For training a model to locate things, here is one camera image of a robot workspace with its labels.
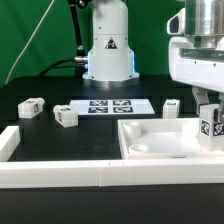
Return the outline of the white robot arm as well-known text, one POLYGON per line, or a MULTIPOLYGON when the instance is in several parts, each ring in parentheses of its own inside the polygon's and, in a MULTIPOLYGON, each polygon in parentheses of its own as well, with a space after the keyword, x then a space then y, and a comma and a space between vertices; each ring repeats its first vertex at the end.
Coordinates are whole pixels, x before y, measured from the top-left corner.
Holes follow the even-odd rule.
MULTIPOLYGON (((192 86, 197 111, 219 93, 216 120, 224 123, 224 0, 183 0, 167 22, 171 36, 171 78, 192 86)), ((137 80, 134 53, 128 45, 128 9, 121 0, 92 0, 93 46, 83 81, 102 88, 123 87, 137 80)))

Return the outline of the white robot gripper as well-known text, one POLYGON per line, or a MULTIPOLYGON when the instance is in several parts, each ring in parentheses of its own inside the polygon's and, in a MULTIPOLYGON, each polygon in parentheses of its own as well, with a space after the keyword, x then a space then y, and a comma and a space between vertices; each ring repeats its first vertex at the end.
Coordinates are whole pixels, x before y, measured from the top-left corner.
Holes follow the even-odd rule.
POLYGON ((196 49, 191 37, 172 37, 168 58, 173 80, 197 86, 192 88, 197 114, 209 103, 208 90, 220 92, 215 120, 224 123, 224 37, 218 39, 216 49, 196 49))

